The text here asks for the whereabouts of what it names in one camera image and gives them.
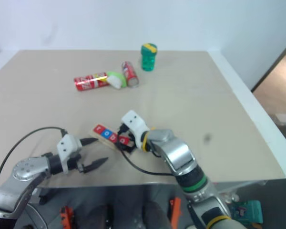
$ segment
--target table edge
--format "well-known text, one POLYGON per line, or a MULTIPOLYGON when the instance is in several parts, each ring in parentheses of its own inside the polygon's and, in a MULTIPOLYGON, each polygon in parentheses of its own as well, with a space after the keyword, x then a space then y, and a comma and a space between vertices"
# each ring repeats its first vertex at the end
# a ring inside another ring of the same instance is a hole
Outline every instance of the table edge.
POLYGON ((286 139, 220 51, 208 52, 286 176, 286 139))
POLYGON ((19 50, 4 50, 0 52, 0 70, 6 65, 19 50))

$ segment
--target green ring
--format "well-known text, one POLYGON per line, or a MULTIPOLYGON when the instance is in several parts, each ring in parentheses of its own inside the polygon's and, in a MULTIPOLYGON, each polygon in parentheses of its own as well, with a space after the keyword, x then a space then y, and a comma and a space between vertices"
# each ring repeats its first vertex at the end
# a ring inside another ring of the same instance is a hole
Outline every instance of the green ring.
POLYGON ((206 181, 206 176, 204 175, 197 184, 190 187, 182 187, 182 189, 184 192, 194 192, 197 189, 199 189, 205 183, 205 181, 206 181))

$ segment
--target green bottle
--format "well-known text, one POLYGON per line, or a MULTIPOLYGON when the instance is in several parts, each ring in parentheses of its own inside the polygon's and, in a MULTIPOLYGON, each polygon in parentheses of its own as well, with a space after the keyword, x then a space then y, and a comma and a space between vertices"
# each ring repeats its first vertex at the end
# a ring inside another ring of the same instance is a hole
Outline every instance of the green bottle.
POLYGON ((154 61, 157 54, 157 46, 151 43, 146 43, 141 47, 142 62, 141 67, 145 71, 152 71, 154 68, 154 61))

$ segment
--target white wall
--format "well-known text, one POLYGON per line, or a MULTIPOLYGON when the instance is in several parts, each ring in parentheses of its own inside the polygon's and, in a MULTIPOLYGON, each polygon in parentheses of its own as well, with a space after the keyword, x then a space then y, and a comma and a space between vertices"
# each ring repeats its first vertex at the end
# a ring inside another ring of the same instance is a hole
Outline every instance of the white wall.
POLYGON ((0 50, 138 50, 144 42, 220 49, 251 87, 286 46, 286 0, 0 0, 0 50))
POLYGON ((286 48, 286 0, 254 1, 235 15, 233 34, 222 43, 222 54, 251 89, 286 48))

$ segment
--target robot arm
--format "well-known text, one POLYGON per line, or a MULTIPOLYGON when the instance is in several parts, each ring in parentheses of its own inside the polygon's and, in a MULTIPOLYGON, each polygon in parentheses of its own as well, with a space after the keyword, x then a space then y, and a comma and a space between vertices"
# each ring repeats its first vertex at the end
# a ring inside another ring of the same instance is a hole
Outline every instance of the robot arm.
POLYGON ((33 190, 52 175, 77 168, 89 172, 101 166, 108 158, 101 158, 85 167, 79 163, 82 146, 96 138, 78 139, 66 134, 57 144, 58 154, 48 153, 30 157, 16 164, 11 176, 0 187, 0 229, 12 229, 31 198, 33 190))
POLYGON ((168 129, 150 130, 134 111, 123 118, 123 129, 135 137, 136 146, 161 155, 189 201, 188 210, 198 229, 244 229, 230 218, 227 205, 199 167, 188 145, 168 129))

